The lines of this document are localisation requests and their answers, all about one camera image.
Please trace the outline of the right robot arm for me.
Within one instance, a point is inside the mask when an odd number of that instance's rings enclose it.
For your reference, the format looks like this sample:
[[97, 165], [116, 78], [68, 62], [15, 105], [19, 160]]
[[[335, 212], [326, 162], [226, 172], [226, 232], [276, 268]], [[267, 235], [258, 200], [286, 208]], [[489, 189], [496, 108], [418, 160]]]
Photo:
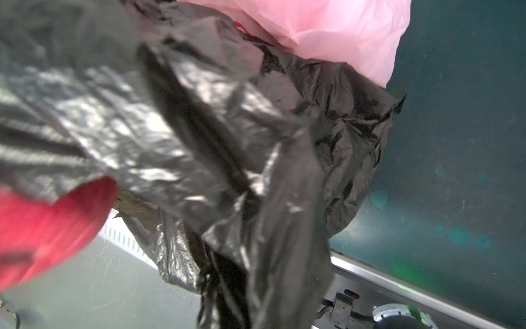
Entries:
[[324, 299], [313, 328], [437, 328], [430, 315], [407, 304], [372, 306], [349, 289]]

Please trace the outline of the pink plastic bag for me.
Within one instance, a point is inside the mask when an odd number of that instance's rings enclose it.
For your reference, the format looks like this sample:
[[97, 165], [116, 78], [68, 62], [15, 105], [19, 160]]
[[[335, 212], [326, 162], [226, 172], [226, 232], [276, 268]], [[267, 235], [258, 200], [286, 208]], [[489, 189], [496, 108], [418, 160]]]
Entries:
[[242, 31], [305, 59], [348, 63], [382, 88], [410, 24], [410, 0], [203, 0]]

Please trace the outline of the black plastic bag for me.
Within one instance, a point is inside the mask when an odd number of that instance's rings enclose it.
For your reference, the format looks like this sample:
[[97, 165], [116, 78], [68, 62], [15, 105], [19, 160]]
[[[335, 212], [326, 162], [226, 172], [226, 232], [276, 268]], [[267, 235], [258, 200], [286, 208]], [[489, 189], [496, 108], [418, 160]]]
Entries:
[[109, 177], [156, 205], [200, 328], [311, 327], [402, 104], [198, 5], [1, 2], [2, 185], [56, 202]]

